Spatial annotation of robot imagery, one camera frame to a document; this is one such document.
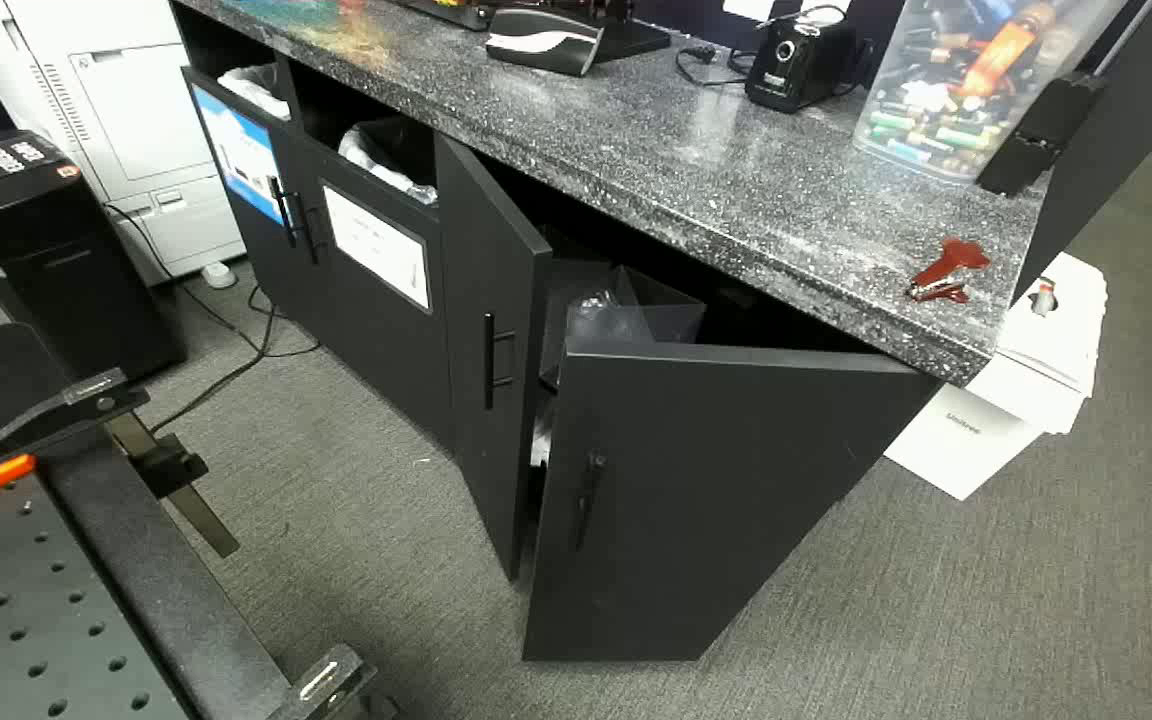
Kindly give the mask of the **red object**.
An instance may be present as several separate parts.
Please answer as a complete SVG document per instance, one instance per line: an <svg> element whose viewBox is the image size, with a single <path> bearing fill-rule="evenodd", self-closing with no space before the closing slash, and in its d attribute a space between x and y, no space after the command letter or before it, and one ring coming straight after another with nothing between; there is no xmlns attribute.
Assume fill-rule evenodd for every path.
<svg viewBox="0 0 1152 720"><path fill-rule="evenodd" d="M978 239L948 239L940 255L913 277L906 287L909 302L928 304L928 302L967 302L967 277L990 269L990 252Z"/></svg>

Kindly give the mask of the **black open cabinet door middle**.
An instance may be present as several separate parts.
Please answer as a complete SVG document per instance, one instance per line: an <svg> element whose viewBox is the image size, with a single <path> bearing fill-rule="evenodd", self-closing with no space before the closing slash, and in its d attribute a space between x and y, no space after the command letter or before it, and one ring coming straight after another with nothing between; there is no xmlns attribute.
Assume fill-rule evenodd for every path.
<svg viewBox="0 0 1152 720"><path fill-rule="evenodd" d="M506 578L520 572L551 245L497 174L436 140L457 466Z"/></svg>

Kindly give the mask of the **black open cabinet door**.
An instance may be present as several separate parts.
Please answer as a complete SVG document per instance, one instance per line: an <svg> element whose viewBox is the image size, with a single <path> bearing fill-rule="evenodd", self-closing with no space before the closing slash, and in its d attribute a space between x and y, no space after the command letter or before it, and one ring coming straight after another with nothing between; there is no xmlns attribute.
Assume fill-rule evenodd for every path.
<svg viewBox="0 0 1152 720"><path fill-rule="evenodd" d="M551 245L497 174L436 140L457 466L506 578L520 572Z"/></svg>
<svg viewBox="0 0 1152 720"><path fill-rule="evenodd" d="M705 655L932 392L877 351L574 351L525 655Z"/></svg>

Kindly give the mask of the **black open cabinet door right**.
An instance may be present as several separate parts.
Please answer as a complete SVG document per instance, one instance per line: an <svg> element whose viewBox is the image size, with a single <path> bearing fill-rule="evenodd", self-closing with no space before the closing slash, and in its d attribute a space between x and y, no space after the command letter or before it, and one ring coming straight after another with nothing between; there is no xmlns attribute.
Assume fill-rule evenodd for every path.
<svg viewBox="0 0 1152 720"><path fill-rule="evenodd" d="M574 351L525 655L705 655L932 392L877 351Z"/></svg>

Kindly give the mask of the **black bin drawer white label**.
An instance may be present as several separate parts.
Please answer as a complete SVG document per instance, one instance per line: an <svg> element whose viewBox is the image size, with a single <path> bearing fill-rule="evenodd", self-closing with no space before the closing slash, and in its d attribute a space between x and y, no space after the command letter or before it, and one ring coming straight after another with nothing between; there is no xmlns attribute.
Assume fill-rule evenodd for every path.
<svg viewBox="0 0 1152 720"><path fill-rule="evenodd" d="M284 64L293 165L325 282L313 333L436 450L454 445L433 130Z"/></svg>

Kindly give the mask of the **black and white stapler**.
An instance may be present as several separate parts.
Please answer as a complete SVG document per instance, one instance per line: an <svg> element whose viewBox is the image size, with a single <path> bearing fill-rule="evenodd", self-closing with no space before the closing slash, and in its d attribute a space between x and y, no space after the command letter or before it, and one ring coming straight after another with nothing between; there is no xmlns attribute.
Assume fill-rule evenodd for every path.
<svg viewBox="0 0 1152 720"><path fill-rule="evenodd" d="M602 43L602 25L546 9L501 9L486 38L486 53L491 59L549 67L562 77L584 77L596 64Z"/></svg>

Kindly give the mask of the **black bin drawer blue label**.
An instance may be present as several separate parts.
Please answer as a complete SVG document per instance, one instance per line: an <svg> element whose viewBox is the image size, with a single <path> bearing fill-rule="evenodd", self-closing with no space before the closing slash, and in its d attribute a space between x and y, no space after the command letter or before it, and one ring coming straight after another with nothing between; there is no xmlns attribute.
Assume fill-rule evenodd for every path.
<svg viewBox="0 0 1152 720"><path fill-rule="evenodd" d="M185 86L254 271L284 317L301 317L308 250L287 203L287 133L278 118L197 67L185 73Z"/></svg>

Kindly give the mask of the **black electric pencil sharpener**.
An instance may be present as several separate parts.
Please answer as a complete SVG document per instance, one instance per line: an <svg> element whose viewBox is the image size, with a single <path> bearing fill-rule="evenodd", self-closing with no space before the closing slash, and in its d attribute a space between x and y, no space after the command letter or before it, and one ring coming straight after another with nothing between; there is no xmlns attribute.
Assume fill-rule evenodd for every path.
<svg viewBox="0 0 1152 720"><path fill-rule="evenodd" d="M743 97L761 107L804 113L846 97L863 59L856 22L818 22L813 14L775 15L761 28Z"/></svg>

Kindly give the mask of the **clear plastic container with items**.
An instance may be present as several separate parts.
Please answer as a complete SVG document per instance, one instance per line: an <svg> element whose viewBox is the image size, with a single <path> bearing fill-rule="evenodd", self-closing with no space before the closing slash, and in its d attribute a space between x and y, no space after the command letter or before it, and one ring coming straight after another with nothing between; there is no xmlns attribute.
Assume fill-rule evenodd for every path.
<svg viewBox="0 0 1152 720"><path fill-rule="evenodd" d="M978 180L1127 0L906 0L856 143Z"/></svg>

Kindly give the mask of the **white cabinet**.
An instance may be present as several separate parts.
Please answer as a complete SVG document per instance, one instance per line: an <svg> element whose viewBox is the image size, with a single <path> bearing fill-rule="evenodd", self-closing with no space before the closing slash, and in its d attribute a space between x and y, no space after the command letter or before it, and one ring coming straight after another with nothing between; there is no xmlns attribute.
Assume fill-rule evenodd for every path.
<svg viewBox="0 0 1152 720"><path fill-rule="evenodd" d="M74 155L148 284L244 255L169 0L0 0L0 105Z"/></svg>

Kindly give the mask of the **black perforated robot table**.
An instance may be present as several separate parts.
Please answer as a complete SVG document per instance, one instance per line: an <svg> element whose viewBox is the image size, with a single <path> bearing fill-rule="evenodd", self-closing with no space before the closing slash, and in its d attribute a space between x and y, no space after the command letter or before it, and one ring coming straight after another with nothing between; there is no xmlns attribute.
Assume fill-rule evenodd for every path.
<svg viewBox="0 0 1152 720"><path fill-rule="evenodd" d="M47 439L0 491L0 720L393 720L328 650L284 676L131 466Z"/></svg>

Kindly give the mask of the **black paper shredder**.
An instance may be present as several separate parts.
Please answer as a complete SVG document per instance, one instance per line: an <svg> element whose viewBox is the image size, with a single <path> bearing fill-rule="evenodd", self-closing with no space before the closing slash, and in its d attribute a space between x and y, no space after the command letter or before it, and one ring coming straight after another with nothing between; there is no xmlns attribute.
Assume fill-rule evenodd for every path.
<svg viewBox="0 0 1152 720"><path fill-rule="evenodd" d="M74 378L148 381L185 360L82 165L42 133L0 133L0 309Z"/></svg>

